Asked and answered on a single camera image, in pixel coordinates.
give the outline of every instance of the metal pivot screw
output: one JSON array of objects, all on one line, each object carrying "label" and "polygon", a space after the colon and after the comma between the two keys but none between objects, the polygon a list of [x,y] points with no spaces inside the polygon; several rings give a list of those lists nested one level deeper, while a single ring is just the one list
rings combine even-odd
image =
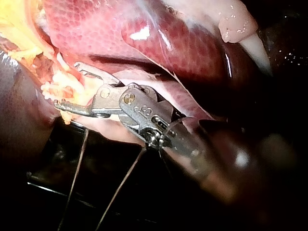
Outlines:
[{"label": "metal pivot screw", "polygon": [[128,93],[124,96],[124,102],[126,104],[131,104],[135,100],[135,95],[133,93]]},{"label": "metal pivot screw", "polygon": [[110,89],[109,88],[103,88],[101,91],[101,97],[106,99],[110,95]]}]

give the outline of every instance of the engraved number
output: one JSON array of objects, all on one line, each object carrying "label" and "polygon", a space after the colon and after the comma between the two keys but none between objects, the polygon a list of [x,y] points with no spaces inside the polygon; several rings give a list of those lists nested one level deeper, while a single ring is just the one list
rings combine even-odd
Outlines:
[{"label": "engraved number", "polygon": [[148,118],[148,116],[150,116],[153,113],[152,108],[148,107],[147,105],[143,105],[141,108],[135,106],[135,112],[140,113],[145,118]]}]

